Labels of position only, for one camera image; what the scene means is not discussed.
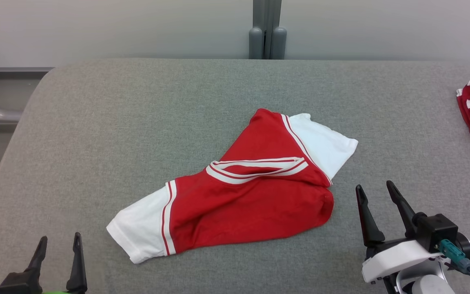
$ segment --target gray table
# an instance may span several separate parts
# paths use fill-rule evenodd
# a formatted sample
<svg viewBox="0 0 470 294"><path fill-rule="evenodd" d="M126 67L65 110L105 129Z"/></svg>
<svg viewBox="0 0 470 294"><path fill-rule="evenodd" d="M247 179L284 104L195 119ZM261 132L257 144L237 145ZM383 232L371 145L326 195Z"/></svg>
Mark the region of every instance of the gray table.
<svg viewBox="0 0 470 294"><path fill-rule="evenodd" d="M470 238L470 135L455 100L469 79L470 65L431 62L109 59L54 69L0 166L0 282L47 235L41 284L64 289L79 231L89 293L385 293L362 280L354 188L388 239L403 225L387 179L415 210L445 214ZM333 179L330 221L285 240L132 264L108 222L220 158L259 107L309 112L358 139ZM469 277L448 277L470 293Z"/></svg>

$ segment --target white sleeve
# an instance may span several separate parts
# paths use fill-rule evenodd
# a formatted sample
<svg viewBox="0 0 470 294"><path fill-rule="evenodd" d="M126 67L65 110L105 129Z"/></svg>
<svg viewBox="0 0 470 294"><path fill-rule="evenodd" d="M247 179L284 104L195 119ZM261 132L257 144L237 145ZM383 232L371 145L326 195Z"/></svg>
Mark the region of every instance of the white sleeve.
<svg viewBox="0 0 470 294"><path fill-rule="evenodd" d="M289 117L291 129L300 138L313 162L331 180L349 159L358 141L311 121L309 114Z"/></svg>

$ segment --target teal cable connector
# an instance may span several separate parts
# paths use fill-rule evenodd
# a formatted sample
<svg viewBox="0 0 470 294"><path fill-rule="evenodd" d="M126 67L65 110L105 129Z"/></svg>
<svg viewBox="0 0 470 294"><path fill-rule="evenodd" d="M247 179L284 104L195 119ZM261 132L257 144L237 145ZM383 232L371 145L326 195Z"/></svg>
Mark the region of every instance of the teal cable connector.
<svg viewBox="0 0 470 294"><path fill-rule="evenodd" d="M454 262L458 269L464 274L468 273L470 268L470 260L465 257L465 253L458 249L451 241L444 239L441 240L438 245L438 250L443 253L446 257L450 258Z"/></svg>

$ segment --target gray tabletop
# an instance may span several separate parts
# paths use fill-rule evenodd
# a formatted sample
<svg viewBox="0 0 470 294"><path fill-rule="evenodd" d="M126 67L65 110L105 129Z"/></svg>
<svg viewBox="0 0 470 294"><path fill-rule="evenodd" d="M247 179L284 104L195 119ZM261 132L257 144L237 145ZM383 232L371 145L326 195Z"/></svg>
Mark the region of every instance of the gray tabletop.
<svg viewBox="0 0 470 294"><path fill-rule="evenodd" d="M403 236L391 179L416 211L470 239L470 135L455 90L470 65L431 62L158 60L84 62L41 81L0 166L0 282L48 236L44 290L69 278L82 234L89 293L385 293L361 276L354 188L388 239ZM359 141L333 179L330 221L292 238L130 262L106 231L122 208L218 160L257 108ZM470 278L448 273L457 293Z"/></svg>

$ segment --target white partition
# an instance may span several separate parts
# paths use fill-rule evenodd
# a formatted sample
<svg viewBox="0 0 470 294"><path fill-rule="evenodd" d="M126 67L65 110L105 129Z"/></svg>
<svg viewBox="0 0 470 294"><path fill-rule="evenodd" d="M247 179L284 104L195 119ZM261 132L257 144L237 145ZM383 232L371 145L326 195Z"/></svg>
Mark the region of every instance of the white partition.
<svg viewBox="0 0 470 294"><path fill-rule="evenodd" d="M0 67L248 58L251 0L0 0Z"/></svg>
<svg viewBox="0 0 470 294"><path fill-rule="evenodd" d="M470 60L470 1L282 0L286 59Z"/></svg>

